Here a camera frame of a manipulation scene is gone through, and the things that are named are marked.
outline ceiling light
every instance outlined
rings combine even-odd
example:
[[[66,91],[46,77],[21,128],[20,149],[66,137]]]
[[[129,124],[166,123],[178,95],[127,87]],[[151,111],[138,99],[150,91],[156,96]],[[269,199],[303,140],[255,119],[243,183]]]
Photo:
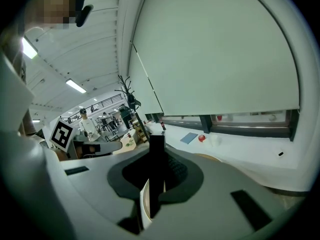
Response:
[[[33,46],[25,39],[22,39],[23,53],[27,55],[30,59],[33,59],[38,52],[33,48]]]
[[[74,81],[72,81],[71,79],[68,79],[65,82],[67,85],[71,86],[72,88],[76,89],[77,91],[79,91],[80,93],[84,94],[87,91],[85,89],[83,89],[82,87],[80,87],[79,85],[77,85]]]

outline balcony railing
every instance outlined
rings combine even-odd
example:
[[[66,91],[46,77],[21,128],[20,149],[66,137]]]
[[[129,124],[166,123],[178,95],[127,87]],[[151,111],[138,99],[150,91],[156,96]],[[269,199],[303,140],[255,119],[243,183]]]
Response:
[[[103,101],[100,101],[96,104],[93,104],[91,106],[88,106],[85,108],[86,110],[86,115],[87,116],[90,116],[92,113],[100,110],[100,109],[103,109],[105,107],[109,107],[109,105],[111,104],[114,104],[114,103],[118,103],[120,102],[121,100],[123,100],[124,98],[122,98],[121,94],[118,94],[118,95],[115,95],[115,96],[112,96],[110,98],[107,98]],[[74,121],[77,121],[81,118],[81,115],[80,115],[80,112],[77,112],[73,115],[71,115],[70,117],[62,117],[61,119],[68,122],[69,124],[73,123]]]

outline red apple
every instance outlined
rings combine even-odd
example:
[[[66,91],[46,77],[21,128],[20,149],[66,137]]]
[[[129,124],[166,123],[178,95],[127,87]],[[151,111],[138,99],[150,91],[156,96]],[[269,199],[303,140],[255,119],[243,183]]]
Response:
[[[201,134],[201,135],[199,135],[198,139],[200,142],[203,142],[206,139],[206,136]]]

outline ceiling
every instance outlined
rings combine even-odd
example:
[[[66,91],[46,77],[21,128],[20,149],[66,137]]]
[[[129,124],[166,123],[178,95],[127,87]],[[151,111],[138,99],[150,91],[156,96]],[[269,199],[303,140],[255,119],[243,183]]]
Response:
[[[23,55],[26,84],[34,94],[29,107],[33,119],[49,122],[119,87],[118,57],[128,58],[129,52],[124,55],[122,46],[124,42],[130,46],[130,39],[124,41],[123,36],[131,38],[141,0],[85,0],[84,5],[90,4],[94,8],[82,27],[70,24],[64,29],[35,28],[25,35],[38,51],[33,59]],[[68,79],[87,93],[68,86]]]

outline roller blind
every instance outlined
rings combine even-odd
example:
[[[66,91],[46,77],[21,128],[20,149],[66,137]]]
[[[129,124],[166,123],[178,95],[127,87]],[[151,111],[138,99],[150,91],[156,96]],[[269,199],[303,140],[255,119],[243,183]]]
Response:
[[[134,90],[133,95],[141,102],[143,112],[146,114],[161,113],[160,105],[134,48],[131,49],[129,76],[130,86]]]
[[[299,108],[289,46],[258,0],[145,0],[133,42],[165,115]]]

